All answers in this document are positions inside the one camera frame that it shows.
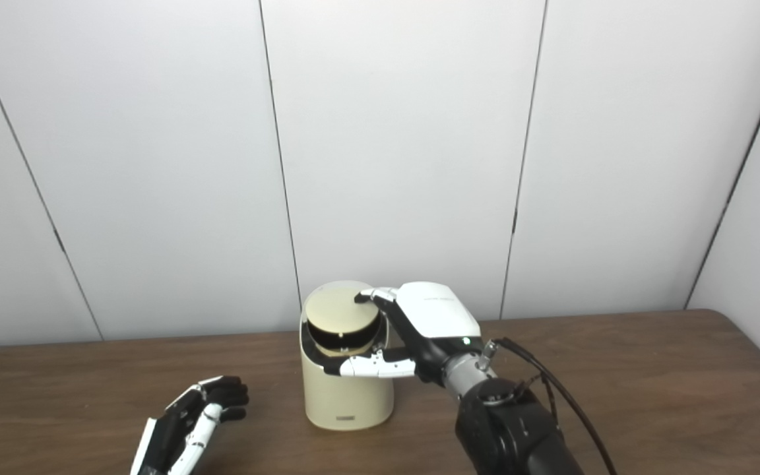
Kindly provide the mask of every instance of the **black cable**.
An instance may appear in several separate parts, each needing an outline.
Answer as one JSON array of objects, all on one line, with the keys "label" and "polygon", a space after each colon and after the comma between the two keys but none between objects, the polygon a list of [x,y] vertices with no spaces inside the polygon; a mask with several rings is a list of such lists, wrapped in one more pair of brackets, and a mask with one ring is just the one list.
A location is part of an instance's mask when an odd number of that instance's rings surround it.
[{"label": "black cable", "polygon": [[541,382],[543,382],[544,387],[547,388],[547,399],[550,401],[550,413],[555,420],[555,426],[558,428],[558,430],[561,431],[561,427],[559,426],[559,412],[557,409],[555,409],[555,396],[553,395],[553,388],[551,388],[550,380],[547,379],[543,373],[541,373]]},{"label": "black cable", "polygon": [[518,343],[509,340],[509,338],[501,338],[499,340],[494,340],[494,342],[498,343],[498,345],[503,346],[519,357],[524,358],[524,361],[536,367],[536,369],[539,370],[542,375],[544,375],[544,378],[550,380],[550,382],[559,391],[561,396],[565,398],[571,409],[573,409],[573,411],[576,413],[579,420],[582,421],[583,426],[585,426],[585,430],[588,431],[588,435],[590,435],[591,439],[594,440],[594,445],[597,446],[597,451],[600,451],[600,456],[603,458],[603,463],[606,464],[606,469],[609,471],[610,475],[618,475],[618,472],[615,470],[615,464],[612,462],[612,458],[609,457],[609,451],[606,450],[606,445],[603,444],[603,439],[600,438],[599,433],[597,433],[594,425],[591,424],[588,416],[585,415],[585,412],[583,412],[582,408],[580,408],[576,400],[573,399],[571,393],[567,392],[565,386],[559,382],[559,379],[557,379],[557,377],[553,375],[549,369],[546,369],[546,367],[541,364],[541,362],[537,360],[536,357],[531,354],[531,352],[528,352],[524,346],[520,346]]}]

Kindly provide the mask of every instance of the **cream cylindrical container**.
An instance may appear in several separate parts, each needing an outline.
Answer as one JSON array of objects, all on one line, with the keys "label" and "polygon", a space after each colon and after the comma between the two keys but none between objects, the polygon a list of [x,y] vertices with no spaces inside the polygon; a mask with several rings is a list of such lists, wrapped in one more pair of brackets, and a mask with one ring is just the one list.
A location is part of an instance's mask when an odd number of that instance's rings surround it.
[{"label": "cream cylindrical container", "polygon": [[383,423],[392,414],[392,379],[326,375],[319,358],[385,348],[389,324],[373,303],[354,303],[365,282],[339,280],[314,290],[304,301],[299,344],[304,405],[322,429],[357,430]]}]

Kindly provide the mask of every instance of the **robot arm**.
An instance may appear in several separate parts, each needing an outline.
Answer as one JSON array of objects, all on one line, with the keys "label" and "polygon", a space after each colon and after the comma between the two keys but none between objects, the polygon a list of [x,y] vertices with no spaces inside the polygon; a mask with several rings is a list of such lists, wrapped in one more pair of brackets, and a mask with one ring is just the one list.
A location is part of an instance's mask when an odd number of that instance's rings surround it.
[{"label": "robot arm", "polygon": [[145,423],[131,475],[190,475],[219,423],[245,417],[248,388],[236,376],[190,386]]},{"label": "robot arm", "polygon": [[[510,340],[484,345],[479,324],[447,286],[411,282],[398,289],[366,289],[354,301],[373,301],[403,340],[414,375],[426,383],[443,386],[459,402],[456,435],[479,475],[583,474],[564,443],[552,397],[552,411],[548,412],[528,390],[527,383],[499,378],[491,369],[491,358],[498,346],[536,364],[549,394],[549,384],[557,385],[587,423],[594,442],[599,442],[606,466],[615,474],[585,413],[555,376]],[[351,358],[355,362],[368,359]]]}]

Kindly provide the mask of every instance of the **wooden table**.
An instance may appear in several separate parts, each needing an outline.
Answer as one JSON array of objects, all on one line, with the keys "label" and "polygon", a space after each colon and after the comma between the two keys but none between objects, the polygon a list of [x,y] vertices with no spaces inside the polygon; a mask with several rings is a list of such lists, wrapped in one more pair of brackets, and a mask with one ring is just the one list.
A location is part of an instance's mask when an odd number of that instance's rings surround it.
[{"label": "wooden table", "polygon": [[[760,474],[760,351],[710,311],[483,324],[530,348],[572,391],[621,474]],[[395,413],[334,433],[303,412],[296,333],[0,348],[0,474],[125,474],[145,418],[188,385],[234,373],[248,417],[222,426],[198,475],[473,475],[453,435],[455,403],[395,382]],[[504,376],[531,375],[500,352]],[[568,444],[588,475],[604,467],[566,406]]]}]

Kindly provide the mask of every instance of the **black and white robotic hand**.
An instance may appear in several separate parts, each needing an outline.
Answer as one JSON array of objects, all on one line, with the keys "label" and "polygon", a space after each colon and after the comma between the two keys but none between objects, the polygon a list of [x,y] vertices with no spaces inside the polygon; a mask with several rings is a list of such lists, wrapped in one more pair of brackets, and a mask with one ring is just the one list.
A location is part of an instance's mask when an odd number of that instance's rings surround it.
[{"label": "black and white robotic hand", "polygon": [[[583,474],[565,445],[551,385],[585,424],[609,472],[616,473],[600,437],[558,379],[512,340],[484,344],[479,324],[447,286],[410,282],[400,288],[372,288],[354,301],[373,301],[404,348],[329,358],[323,364],[325,372],[378,378],[417,375],[446,388],[459,402],[456,435],[479,475]],[[491,369],[499,346],[536,366],[540,374],[520,383],[499,378]],[[550,411],[528,390],[535,379],[547,388]]]},{"label": "black and white robotic hand", "polygon": [[236,376],[190,386],[145,423],[131,475],[190,475],[220,423],[245,417],[248,388]]}]

